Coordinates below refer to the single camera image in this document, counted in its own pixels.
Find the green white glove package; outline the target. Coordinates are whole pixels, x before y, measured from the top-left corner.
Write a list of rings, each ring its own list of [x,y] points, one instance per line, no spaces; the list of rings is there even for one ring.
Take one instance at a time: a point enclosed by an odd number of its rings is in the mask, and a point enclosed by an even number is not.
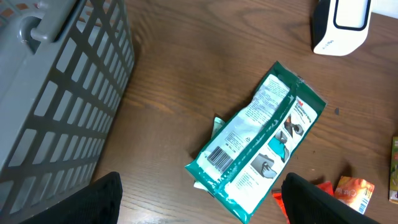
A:
[[[225,209],[248,223],[325,107],[305,80],[275,62],[251,102],[185,168]]]

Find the slim red snack packet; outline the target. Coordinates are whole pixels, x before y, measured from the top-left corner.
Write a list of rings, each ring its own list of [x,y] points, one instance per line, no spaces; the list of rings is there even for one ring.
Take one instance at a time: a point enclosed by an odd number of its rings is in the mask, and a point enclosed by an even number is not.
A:
[[[326,181],[324,183],[318,184],[317,187],[327,194],[331,195],[332,197],[334,196],[333,192],[333,186],[330,181]],[[287,224],[290,224],[289,218],[286,214],[285,211],[285,206],[282,200],[282,191],[281,190],[272,190],[272,196],[275,199],[276,203],[278,204],[279,208],[282,210],[282,213],[284,214],[284,217],[286,219]]]

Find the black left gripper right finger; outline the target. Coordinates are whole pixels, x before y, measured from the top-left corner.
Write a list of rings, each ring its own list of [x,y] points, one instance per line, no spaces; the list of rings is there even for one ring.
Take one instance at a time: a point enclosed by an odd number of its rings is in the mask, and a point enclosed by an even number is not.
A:
[[[283,181],[282,200],[290,224],[378,224],[293,172]]]

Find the light green wipes pack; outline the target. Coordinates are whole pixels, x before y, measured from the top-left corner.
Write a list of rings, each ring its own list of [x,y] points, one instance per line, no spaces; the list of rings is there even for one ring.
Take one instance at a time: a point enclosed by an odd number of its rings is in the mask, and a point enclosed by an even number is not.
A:
[[[212,129],[211,137],[213,137],[222,128],[222,126],[224,124],[225,124],[225,122],[221,118],[215,117],[213,120],[213,129]],[[194,182],[193,186],[194,186],[194,188],[201,189],[206,192],[208,191],[208,189],[197,180]]]

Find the orange tissue pack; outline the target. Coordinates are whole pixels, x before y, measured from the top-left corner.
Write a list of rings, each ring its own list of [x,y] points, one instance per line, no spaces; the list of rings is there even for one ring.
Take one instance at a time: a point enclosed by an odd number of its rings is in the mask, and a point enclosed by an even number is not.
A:
[[[334,197],[364,215],[373,192],[374,184],[367,180],[341,176]]]

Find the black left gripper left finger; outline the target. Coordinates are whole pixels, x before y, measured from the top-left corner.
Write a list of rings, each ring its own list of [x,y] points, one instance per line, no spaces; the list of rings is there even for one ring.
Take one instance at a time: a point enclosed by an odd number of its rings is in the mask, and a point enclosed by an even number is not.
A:
[[[94,183],[23,224],[109,224],[117,223],[123,188],[118,172],[110,172]]]

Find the green tea carton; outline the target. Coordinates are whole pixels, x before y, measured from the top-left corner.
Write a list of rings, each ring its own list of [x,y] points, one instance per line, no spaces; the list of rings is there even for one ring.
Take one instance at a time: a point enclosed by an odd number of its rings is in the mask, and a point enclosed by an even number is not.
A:
[[[392,138],[392,149],[391,149],[391,168],[390,168],[390,180],[389,180],[389,201],[397,203],[397,163],[398,163],[398,152],[397,152],[397,137]]]

